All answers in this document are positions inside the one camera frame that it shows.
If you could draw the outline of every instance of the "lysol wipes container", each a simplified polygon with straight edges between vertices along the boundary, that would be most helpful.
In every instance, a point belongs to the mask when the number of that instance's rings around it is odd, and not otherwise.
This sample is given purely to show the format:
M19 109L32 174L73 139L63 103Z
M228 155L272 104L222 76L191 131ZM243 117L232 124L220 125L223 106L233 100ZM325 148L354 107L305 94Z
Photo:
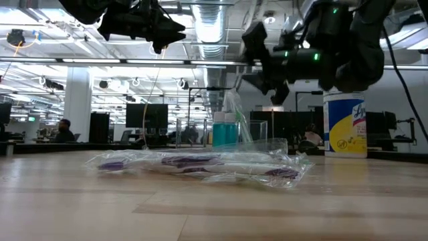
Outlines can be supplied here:
M367 158L366 108L361 92L324 93L326 157Z

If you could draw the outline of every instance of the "teal bottle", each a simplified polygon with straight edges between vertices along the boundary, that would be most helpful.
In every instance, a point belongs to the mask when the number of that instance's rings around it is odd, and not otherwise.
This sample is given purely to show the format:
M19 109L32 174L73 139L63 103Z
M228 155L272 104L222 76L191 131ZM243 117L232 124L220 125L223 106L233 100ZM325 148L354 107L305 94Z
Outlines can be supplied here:
M225 144L234 145L237 142L236 114L227 113L225 115Z
M215 112L213 123L213 148L226 144L225 113Z

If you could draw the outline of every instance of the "wooden tabletop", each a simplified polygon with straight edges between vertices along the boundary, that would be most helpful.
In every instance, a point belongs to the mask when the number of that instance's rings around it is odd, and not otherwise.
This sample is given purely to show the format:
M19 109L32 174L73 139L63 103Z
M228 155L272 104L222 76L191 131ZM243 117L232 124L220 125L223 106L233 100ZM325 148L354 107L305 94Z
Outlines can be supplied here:
M428 240L428 165L311 157L290 190L0 158L0 240Z

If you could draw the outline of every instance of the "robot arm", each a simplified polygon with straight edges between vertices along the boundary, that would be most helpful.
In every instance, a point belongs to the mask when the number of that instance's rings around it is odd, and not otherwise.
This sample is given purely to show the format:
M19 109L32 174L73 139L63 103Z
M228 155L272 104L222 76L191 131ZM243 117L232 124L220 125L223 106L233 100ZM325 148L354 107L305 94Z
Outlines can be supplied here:
M169 44L186 38L179 33L185 26L163 15L157 0L60 0L64 8L83 24L100 20L98 31L107 41L110 34L127 35L131 39L143 37L153 42L153 50L160 54Z
M394 3L365 0L349 11L343 3L316 1L303 26L284 32L271 54L263 44L267 37L263 23L253 23L242 36L247 47L245 57L250 64L259 59L263 71L244 75L243 79L264 94L275 90L273 104L282 104L289 92L287 82L296 80L318 80L323 90L366 90L383 75L384 54L379 39ZM302 36L296 38L299 31ZM310 48L300 47L305 40Z

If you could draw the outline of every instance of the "clear plastic bag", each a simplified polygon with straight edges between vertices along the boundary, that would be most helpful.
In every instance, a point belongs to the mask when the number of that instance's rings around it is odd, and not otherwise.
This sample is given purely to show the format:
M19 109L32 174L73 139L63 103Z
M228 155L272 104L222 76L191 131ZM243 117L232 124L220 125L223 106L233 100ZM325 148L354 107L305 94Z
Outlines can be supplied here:
M239 124L242 142L251 143L253 138L249 132L248 122L241 105L241 97L236 92L236 89L227 90L225 92L223 111L236 114L236 121Z
M105 152L86 165L99 171L142 169L203 178L203 183L256 181L270 187L295 186L313 166L306 155L289 157L287 143L270 140L210 149Z

